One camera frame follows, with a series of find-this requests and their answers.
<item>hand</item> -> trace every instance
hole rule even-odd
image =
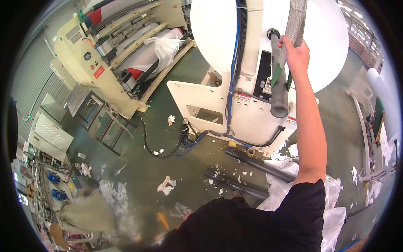
[[[282,35],[278,40],[278,47],[281,48],[285,45],[287,49],[286,60],[288,68],[293,75],[293,78],[304,77],[308,75],[309,64],[309,48],[305,41],[302,40],[301,46],[294,48],[292,41],[286,36]]]

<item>label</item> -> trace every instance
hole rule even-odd
[[[251,101],[251,97],[249,95],[240,94],[238,92],[235,92],[235,99],[241,100],[243,102],[250,102]]]
[[[287,120],[285,120],[286,123],[289,123],[291,125],[296,126],[297,125],[297,120],[295,118],[292,117],[287,117]]]
[[[105,68],[103,66],[100,66],[94,73],[95,79],[98,79],[104,71]]]

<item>black t-shirt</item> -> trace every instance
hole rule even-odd
[[[325,208],[321,179],[291,187],[274,212],[243,201],[207,203],[147,251],[320,251]]]

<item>blue motor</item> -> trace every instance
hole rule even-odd
[[[56,174],[51,173],[50,171],[48,172],[48,179],[53,183],[53,184],[58,184],[60,182],[60,177]]]
[[[67,199],[67,194],[63,190],[56,190],[52,189],[52,196],[55,197],[57,200],[65,200]]]

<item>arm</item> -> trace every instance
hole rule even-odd
[[[288,67],[293,75],[297,94],[297,143],[299,172],[294,185],[319,179],[325,181],[327,146],[318,105],[308,79],[309,48],[305,41],[294,48],[285,35],[278,40],[278,47],[285,45]]]

